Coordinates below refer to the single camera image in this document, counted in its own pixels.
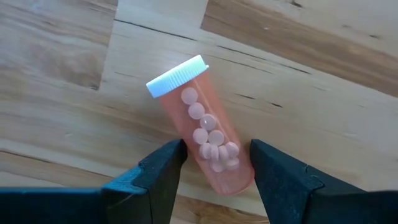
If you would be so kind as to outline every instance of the white cap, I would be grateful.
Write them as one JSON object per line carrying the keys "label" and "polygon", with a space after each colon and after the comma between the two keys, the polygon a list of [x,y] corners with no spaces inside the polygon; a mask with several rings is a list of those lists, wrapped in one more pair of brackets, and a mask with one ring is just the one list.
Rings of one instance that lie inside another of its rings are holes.
{"label": "white cap", "polygon": [[197,55],[154,78],[147,83],[147,88],[154,98],[162,96],[197,77],[208,67],[202,57]]}

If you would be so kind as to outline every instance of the round pill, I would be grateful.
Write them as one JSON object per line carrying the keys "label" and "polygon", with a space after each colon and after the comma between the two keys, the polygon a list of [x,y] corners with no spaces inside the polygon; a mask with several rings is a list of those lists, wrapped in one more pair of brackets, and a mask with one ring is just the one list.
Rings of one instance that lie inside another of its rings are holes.
{"label": "round pill", "polygon": [[218,146],[211,145],[210,147],[211,147],[211,149],[210,149],[211,160],[218,161],[220,159],[220,154],[218,152]]}
{"label": "round pill", "polygon": [[200,119],[205,115],[205,108],[200,103],[194,103],[189,106],[188,114],[193,119]]}
{"label": "round pill", "polygon": [[214,172],[223,172],[224,166],[218,161],[211,161],[210,167]]}
{"label": "round pill", "polygon": [[218,154],[221,161],[227,161],[229,159],[229,155],[225,146],[218,147]]}
{"label": "round pill", "polygon": [[227,161],[225,163],[225,165],[226,165],[227,169],[235,170],[239,167],[239,159],[238,158],[231,159],[231,160]]}
{"label": "round pill", "polygon": [[216,127],[217,120],[211,114],[205,114],[200,118],[200,126],[207,131],[211,131]]}
{"label": "round pill", "polygon": [[224,134],[220,130],[211,131],[209,134],[209,143],[220,146],[224,143]]}
{"label": "round pill", "polygon": [[210,143],[204,143],[203,145],[200,146],[199,148],[199,155],[200,157],[204,159],[210,159],[211,156],[211,145]]}
{"label": "round pill", "polygon": [[188,87],[181,92],[181,100],[185,104],[192,105],[198,100],[198,92],[194,88]]}
{"label": "round pill", "polygon": [[238,156],[239,148],[235,143],[229,142],[229,143],[225,144],[225,148],[226,148],[226,151],[228,152],[229,158],[233,159],[236,156]]}
{"label": "round pill", "polygon": [[193,131],[192,137],[196,143],[202,145],[207,142],[208,134],[207,131],[204,130],[203,128],[197,128],[196,130]]}

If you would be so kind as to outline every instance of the prescription bottle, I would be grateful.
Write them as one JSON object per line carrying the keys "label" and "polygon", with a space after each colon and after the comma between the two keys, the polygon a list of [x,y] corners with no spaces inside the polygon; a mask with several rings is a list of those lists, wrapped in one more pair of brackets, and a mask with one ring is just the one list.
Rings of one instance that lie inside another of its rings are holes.
{"label": "prescription bottle", "polygon": [[238,194],[254,171],[209,80],[208,65],[196,57],[147,83],[218,194]]}

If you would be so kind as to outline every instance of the pill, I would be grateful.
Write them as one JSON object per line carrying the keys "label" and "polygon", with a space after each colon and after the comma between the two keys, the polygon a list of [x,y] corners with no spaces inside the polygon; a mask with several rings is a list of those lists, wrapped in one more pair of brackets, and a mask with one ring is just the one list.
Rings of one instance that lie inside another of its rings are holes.
{"label": "pill", "polygon": [[210,167],[214,172],[223,172],[224,166],[218,161],[211,161]]}
{"label": "pill", "polygon": [[220,154],[218,152],[218,146],[211,145],[210,146],[210,158],[212,161],[218,161],[220,159]]}
{"label": "pill", "polygon": [[204,159],[210,159],[211,156],[211,145],[210,143],[204,143],[203,145],[200,146],[199,148],[199,155],[200,157]]}
{"label": "pill", "polygon": [[196,143],[202,145],[207,142],[208,133],[203,128],[197,128],[196,130],[193,131],[192,137]]}
{"label": "pill", "polygon": [[226,151],[228,152],[229,158],[233,159],[239,154],[238,146],[233,142],[225,144]]}
{"label": "pill", "polygon": [[192,105],[198,100],[198,92],[194,88],[188,87],[181,92],[181,100],[185,104]]}
{"label": "pill", "polygon": [[227,161],[229,159],[229,155],[225,146],[218,147],[218,154],[221,161]]}
{"label": "pill", "polygon": [[220,146],[224,143],[224,134],[220,130],[211,131],[209,136],[209,143]]}
{"label": "pill", "polygon": [[205,115],[205,108],[200,103],[194,103],[189,106],[188,114],[193,119],[200,119]]}
{"label": "pill", "polygon": [[207,131],[211,131],[216,127],[217,120],[211,114],[205,114],[200,118],[200,126]]}
{"label": "pill", "polygon": [[228,160],[228,161],[226,161],[225,166],[229,170],[235,170],[239,167],[239,159],[234,158],[234,159]]}

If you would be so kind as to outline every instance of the pill bottle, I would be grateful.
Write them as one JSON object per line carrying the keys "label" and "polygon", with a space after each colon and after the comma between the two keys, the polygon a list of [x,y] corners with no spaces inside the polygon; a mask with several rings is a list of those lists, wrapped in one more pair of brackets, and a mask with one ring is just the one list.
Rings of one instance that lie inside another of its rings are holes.
{"label": "pill bottle", "polygon": [[254,171],[209,80],[208,65],[196,57],[147,83],[218,194],[250,186]]}

